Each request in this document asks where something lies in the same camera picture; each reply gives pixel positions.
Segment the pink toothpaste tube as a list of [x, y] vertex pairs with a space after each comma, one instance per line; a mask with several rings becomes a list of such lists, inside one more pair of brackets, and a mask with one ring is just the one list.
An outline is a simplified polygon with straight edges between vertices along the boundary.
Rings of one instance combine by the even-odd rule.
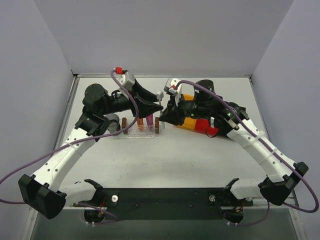
[[153, 115], [149, 115], [147, 116], [146, 118], [146, 123], [147, 123], [147, 129], [149, 131], [153, 131], [154, 130], [154, 126], [153, 126], [153, 123], [154, 123], [154, 118], [153, 118]]

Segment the orange toothpaste tube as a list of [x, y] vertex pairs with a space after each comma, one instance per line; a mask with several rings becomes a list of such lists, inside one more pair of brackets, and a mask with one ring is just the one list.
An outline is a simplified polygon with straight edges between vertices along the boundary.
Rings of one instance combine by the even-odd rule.
[[144, 119], [143, 118], [138, 118], [137, 121], [137, 127], [140, 131], [143, 131], [145, 129], [145, 125], [144, 125]]

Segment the clear textured acrylic tray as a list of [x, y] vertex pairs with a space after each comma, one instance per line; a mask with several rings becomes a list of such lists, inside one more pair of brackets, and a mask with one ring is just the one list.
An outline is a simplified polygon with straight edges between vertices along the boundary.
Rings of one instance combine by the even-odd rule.
[[135, 122], [134, 125], [128, 129], [127, 135], [125, 135], [125, 134], [123, 134], [123, 132], [121, 132], [120, 134], [115, 135], [113, 137], [118, 138], [118, 139], [152, 139], [152, 138], [155, 138], [155, 137], [159, 136], [160, 133], [166, 127], [164, 122], [159, 121], [160, 122], [160, 133], [155, 134], [155, 118], [156, 117], [157, 116], [153, 115], [153, 131], [148, 130], [146, 118], [143, 118], [144, 130], [142, 130], [142, 131], [139, 130], [137, 122]]

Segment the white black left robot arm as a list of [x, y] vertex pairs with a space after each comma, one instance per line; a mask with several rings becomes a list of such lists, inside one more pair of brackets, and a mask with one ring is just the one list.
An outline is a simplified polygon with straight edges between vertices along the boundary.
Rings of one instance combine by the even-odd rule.
[[20, 177], [18, 186], [25, 204], [48, 220], [55, 218], [66, 205], [87, 201], [96, 206], [103, 199], [103, 187], [86, 179], [69, 186], [62, 182], [83, 156], [100, 139], [117, 136], [131, 128], [139, 118], [163, 110], [164, 94], [143, 88], [134, 77], [121, 75], [119, 88], [109, 93], [93, 83], [84, 91], [82, 115], [61, 147], [32, 175]]

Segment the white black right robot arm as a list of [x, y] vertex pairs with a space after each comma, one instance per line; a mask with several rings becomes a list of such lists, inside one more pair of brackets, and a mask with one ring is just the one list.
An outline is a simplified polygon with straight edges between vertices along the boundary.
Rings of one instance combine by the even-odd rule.
[[[193, 86], [194, 97], [186, 100], [182, 84]], [[164, 91], [170, 96], [162, 122], [181, 126], [186, 118], [204, 119], [217, 128], [218, 133], [239, 144], [264, 170], [262, 178], [235, 179], [228, 187], [238, 200], [265, 198], [281, 206], [309, 170], [304, 162], [295, 162], [283, 154], [253, 123], [246, 109], [234, 102], [224, 101], [209, 79], [196, 83], [170, 78]]]

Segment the brown wooden tray end block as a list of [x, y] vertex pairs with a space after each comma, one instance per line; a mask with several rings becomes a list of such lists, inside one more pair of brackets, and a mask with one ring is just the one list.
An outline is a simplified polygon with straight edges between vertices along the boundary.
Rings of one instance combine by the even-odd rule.
[[126, 117], [123, 117], [121, 120], [121, 128], [124, 129], [123, 134], [127, 135], [129, 130], [128, 130], [128, 120]]

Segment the yellow plastic bin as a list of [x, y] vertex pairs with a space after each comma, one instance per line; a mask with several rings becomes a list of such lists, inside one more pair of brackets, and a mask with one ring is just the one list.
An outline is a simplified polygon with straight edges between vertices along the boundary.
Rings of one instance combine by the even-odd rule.
[[[194, 99], [194, 97], [192, 95], [188, 95], [188, 94], [183, 94], [184, 100], [187, 101], [192, 101]], [[190, 118], [190, 117], [186, 117], [184, 120], [184, 123], [182, 125], [178, 125], [178, 128], [184, 129], [184, 130], [189, 130], [189, 131], [194, 131], [196, 132], [198, 129], [196, 128], [197, 126], [197, 120]]]

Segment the red plastic bin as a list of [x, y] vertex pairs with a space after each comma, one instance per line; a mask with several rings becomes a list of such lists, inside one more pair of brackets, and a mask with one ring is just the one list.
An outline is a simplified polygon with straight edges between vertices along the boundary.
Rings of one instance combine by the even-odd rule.
[[205, 134], [210, 138], [216, 137], [219, 132], [219, 129], [211, 127], [210, 122], [206, 119], [197, 119], [193, 130], [197, 133]]

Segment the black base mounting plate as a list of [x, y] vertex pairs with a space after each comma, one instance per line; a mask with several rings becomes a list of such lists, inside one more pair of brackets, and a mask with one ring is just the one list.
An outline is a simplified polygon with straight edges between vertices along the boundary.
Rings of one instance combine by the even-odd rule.
[[222, 187], [103, 188], [85, 203], [120, 220], [221, 220], [226, 210], [253, 206]]

